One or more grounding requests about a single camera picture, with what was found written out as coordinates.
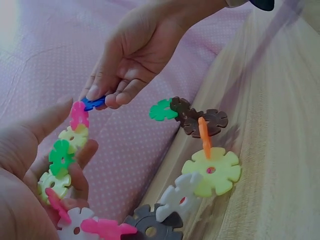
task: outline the gray gear-shaped disc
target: gray gear-shaped disc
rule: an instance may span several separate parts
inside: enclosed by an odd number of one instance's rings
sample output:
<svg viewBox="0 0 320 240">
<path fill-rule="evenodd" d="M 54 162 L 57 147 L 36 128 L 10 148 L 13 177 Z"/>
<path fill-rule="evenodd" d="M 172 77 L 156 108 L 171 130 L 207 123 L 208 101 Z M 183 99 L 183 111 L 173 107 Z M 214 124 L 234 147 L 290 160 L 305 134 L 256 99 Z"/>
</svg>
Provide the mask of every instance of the gray gear-shaped disc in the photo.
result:
<svg viewBox="0 0 320 240">
<path fill-rule="evenodd" d="M 154 211 L 151 211 L 150 205 L 143 205 L 134 210 L 137 218 L 127 216 L 125 224 L 137 228 L 138 232 L 131 235 L 121 236 L 121 240 L 182 240 L 184 234 L 181 231 L 174 231 L 176 228 L 182 228 L 183 222 L 180 216 L 174 212 L 163 222 L 156 220 L 157 208 L 161 205 L 156 203 Z M 147 236 L 146 231 L 149 228 L 155 229 L 154 236 Z"/>
</svg>

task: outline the pink toy piece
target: pink toy piece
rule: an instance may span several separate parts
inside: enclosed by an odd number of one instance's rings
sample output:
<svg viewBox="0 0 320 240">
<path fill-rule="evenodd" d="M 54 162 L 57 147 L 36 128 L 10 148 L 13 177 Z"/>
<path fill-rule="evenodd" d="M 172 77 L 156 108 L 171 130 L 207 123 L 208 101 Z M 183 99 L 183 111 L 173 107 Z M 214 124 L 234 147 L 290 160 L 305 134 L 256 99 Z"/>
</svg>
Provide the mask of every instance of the pink toy piece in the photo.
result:
<svg viewBox="0 0 320 240">
<path fill-rule="evenodd" d="M 99 219 L 95 221 L 92 218 L 85 219 L 80 225 L 82 231 L 98 234 L 102 239 L 121 240 L 121 235 L 136 234 L 137 229 L 129 224 L 122 223 L 118 226 L 118 222 L 109 219 Z"/>
<path fill-rule="evenodd" d="M 71 224 L 71 218 L 69 217 L 68 212 L 66 211 L 65 207 L 61 203 L 61 200 L 58 197 L 58 195 L 55 193 L 55 191 L 50 187 L 47 187 L 44 191 L 45 191 L 45 194 L 47 194 L 49 203 L 51 204 L 53 209 L 58 211 L 59 216 L 63 220 L 65 220 L 68 224 Z"/>
<path fill-rule="evenodd" d="M 89 128 L 89 113 L 85 111 L 85 104 L 82 101 L 76 101 L 71 109 L 70 126 L 73 131 L 77 129 L 78 124 L 84 124 Z"/>
</svg>

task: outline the orange toy piece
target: orange toy piece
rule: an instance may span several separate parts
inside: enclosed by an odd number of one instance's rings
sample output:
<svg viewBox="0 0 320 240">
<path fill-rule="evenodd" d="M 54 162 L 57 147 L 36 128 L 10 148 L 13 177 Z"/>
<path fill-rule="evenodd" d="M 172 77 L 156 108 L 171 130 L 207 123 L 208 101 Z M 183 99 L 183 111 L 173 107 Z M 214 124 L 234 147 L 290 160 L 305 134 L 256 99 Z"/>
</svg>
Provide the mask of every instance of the orange toy piece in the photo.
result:
<svg viewBox="0 0 320 240">
<path fill-rule="evenodd" d="M 206 159 L 210 159 L 210 157 L 211 157 L 211 141 L 210 141 L 210 137 L 208 135 L 207 122 L 204 119 L 204 117 L 201 116 L 198 119 L 198 123 L 199 123 L 199 132 L 200 132 L 200 137 L 202 139 L 202 147 L 204 150 L 204 154 L 205 154 Z"/>
</svg>

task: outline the blue toy piece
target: blue toy piece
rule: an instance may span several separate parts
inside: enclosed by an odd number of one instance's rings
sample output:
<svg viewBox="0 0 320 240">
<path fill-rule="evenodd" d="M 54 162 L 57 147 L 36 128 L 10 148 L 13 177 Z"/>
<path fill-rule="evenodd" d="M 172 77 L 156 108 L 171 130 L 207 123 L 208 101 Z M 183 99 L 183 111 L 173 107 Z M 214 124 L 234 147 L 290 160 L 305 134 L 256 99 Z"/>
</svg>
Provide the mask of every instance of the blue toy piece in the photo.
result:
<svg viewBox="0 0 320 240">
<path fill-rule="evenodd" d="M 90 101 L 86 97 L 84 97 L 81 101 L 84 102 L 84 111 L 88 112 L 94 108 L 100 107 L 105 103 L 106 96 L 102 96 L 97 100 Z"/>
</svg>

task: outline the finger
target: finger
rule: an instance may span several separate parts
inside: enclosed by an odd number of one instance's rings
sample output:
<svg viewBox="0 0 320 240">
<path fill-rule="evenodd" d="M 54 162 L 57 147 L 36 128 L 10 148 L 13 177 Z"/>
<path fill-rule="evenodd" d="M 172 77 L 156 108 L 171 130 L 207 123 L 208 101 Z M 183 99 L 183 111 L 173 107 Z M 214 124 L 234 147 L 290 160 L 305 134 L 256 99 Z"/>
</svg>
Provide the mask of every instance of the finger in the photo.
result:
<svg viewBox="0 0 320 240">
<path fill-rule="evenodd" d="M 88 94 L 92 84 L 94 83 L 94 80 L 96 78 L 96 73 L 97 73 L 98 67 L 100 65 L 100 62 L 101 62 L 101 57 L 95 63 L 95 65 L 93 67 L 93 70 L 92 70 L 92 73 L 90 75 L 90 78 L 86 81 L 86 83 L 84 85 L 84 88 L 82 89 L 82 91 L 80 93 L 80 96 L 79 96 L 79 99 L 78 99 L 79 101 L 81 101 Z"/>
<path fill-rule="evenodd" d="M 84 199 L 64 198 L 61 200 L 65 210 L 69 211 L 74 208 L 89 208 L 89 203 Z"/>
<path fill-rule="evenodd" d="M 116 96 L 116 103 L 119 105 L 126 105 L 134 99 L 136 95 L 147 86 L 147 82 L 140 79 L 133 79 L 129 84 Z"/>
<path fill-rule="evenodd" d="M 104 95 L 111 85 L 119 81 L 117 77 L 118 65 L 123 57 L 122 38 L 115 34 L 105 44 L 103 57 L 97 68 L 92 86 L 86 97 L 93 101 Z"/>
<path fill-rule="evenodd" d="M 45 137 L 67 119 L 72 104 L 73 99 L 71 97 L 62 98 L 57 104 L 30 119 L 21 121 L 18 125 L 30 131 L 39 145 Z"/>
<path fill-rule="evenodd" d="M 89 139 L 84 147 L 75 155 L 76 161 L 83 170 L 98 150 L 98 143 Z"/>
<path fill-rule="evenodd" d="M 116 91 L 113 94 L 107 95 L 105 97 L 104 103 L 108 108 L 118 109 L 121 106 L 121 104 L 118 104 L 116 101 L 117 95 L 122 93 L 126 86 L 128 86 L 129 82 L 129 80 L 123 79 L 122 81 L 120 81 Z"/>
<path fill-rule="evenodd" d="M 90 159 L 97 152 L 98 146 L 99 145 L 95 140 L 89 139 L 84 147 L 76 154 L 75 159 L 82 169 L 85 168 Z M 49 162 L 49 154 L 46 154 L 45 156 L 36 159 L 30 166 L 29 170 L 38 181 L 45 172 L 48 172 L 50 164 L 51 162 Z"/>
<path fill-rule="evenodd" d="M 71 164 L 68 171 L 73 187 L 71 198 L 88 200 L 89 184 L 79 164 L 76 162 Z"/>
<path fill-rule="evenodd" d="M 71 197 L 75 199 L 88 200 L 89 184 L 83 173 L 83 169 L 98 150 L 98 143 L 89 140 L 83 149 L 76 155 L 77 163 L 69 166 L 69 174 L 72 181 Z"/>
</svg>

